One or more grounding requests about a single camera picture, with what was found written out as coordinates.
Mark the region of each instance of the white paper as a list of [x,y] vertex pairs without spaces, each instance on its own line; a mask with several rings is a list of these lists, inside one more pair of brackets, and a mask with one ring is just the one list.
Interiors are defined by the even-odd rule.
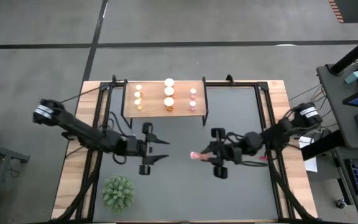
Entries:
[[[302,136],[301,138],[299,138],[299,147],[303,148],[305,146],[310,145],[311,143],[314,142],[314,139],[311,139],[309,137],[304,137]],[[307,161],[305,161],[305,167],[307,171],[311,171],[311,172],[317,172],[317,161],[316,158],[313,157],[311,159],[308,159]]]

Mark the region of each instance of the black tabletop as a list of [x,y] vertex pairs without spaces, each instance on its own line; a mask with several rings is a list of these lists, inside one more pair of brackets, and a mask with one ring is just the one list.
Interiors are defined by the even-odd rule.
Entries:
[[323,84],[346,146],[351,149],[358,149],[358,128],[356,125],[358,107],[343,105],[342,101],[358,92],[357,82],[347,84],[344,81],[347,76],[357,69],[357,65],[349,66],[344,70],[342,76],[337,77],[330,74],[325,66],[317,68],[320,82]]

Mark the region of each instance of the black stand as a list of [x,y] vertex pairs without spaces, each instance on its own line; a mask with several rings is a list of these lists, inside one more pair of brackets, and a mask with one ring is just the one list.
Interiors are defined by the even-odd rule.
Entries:
[[206,124],[206,120],[208,118],[208,97],[206,96],[206,81],[205,77],[203,77],[203,83],[204,83],[204,97],[205,97],[205,108],[206,108],[206,114],[203,116],[203,126]]
[[332,67],[328,66],[328,70],[331,72],[331,74],[336,76],[341,76],[342,71],[351,65],[354,61],[358,59],[358,46],[355,47],[353,50],[351,50],[345,57],[340,59],[338,62],[336,62],[335,65]]
[[127,90],[127,83],[128,83],[128,80],[124,79],[124,89],[122,91],[122,101],[121,101],[121,117],[125,121],[125,123],[128,125],[128,128],[132,129],[133,119],[131,118],[130,121],[128,122],[128,120],[124,117],[125,94],[127,92],[126,91]]

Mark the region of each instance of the wooden table frame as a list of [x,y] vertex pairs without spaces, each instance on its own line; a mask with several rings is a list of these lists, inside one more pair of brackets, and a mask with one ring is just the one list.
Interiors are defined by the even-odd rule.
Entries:
[[[107,116],[110,108],[110,98],[112,88],[106,86],[109,82],[89,81],[84,82],[82,93],[93,90],[87,94],[80,96],[76,117],[83,122],[93,126],[107,124]],[[114,87],[122,87],[122,81],[116,81]],[[255,88],[257,95],[257,104],[261,117],[261,125],[268,128],[272,123],[277,122],[289,109],[285,85],[282,80],[259,80],[259,81],[207,81],[207,86],[234,86]],[[67,154],[79,147],[78,141],[70,141],[67,148]],[[57,196],[53,206],[51,218],[59,217],[65,209],[71,204],[84,184],[86,177],[95,168],[98,171],[102,152],[91,152],[87,149],[81,149],[68,157],[64,164],[60,183],[57,190]],[[283,150],[282,155],[278,155],[275,165],[280,174],[284,177],[295,197],[302,206],[314,217],[317,217],[313,196],[310,190],[309,180],[306,174],[305,165],[301,155],[301,151],[293,147],[287,147]],[[86,193],[83,206],[80,206],[75,215],[71,219],[83,220],[84,222],[92,222],[94,199],[96,196],[96,186],[94,184]],[[288,205],[281,188],[277,184],[272,184],[274,194],[277,195],[276,206],[280,217],[299,218],[299,215],[293,211]],[[241,222],[260,222],[261,220],[241,220]],[[263,220],[264,222],[274,222],[275,220]]]

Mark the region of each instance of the metal rod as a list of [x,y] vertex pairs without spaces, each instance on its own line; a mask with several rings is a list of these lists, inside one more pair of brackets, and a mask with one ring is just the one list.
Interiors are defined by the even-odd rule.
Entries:
[[340,72],[343,71],[346,67],[351,65],[354,61],[358,59],[358,46],[351,50],[347,55],[345,55],[342,59],[336,62],[329,71],[333,75],[341,76]]

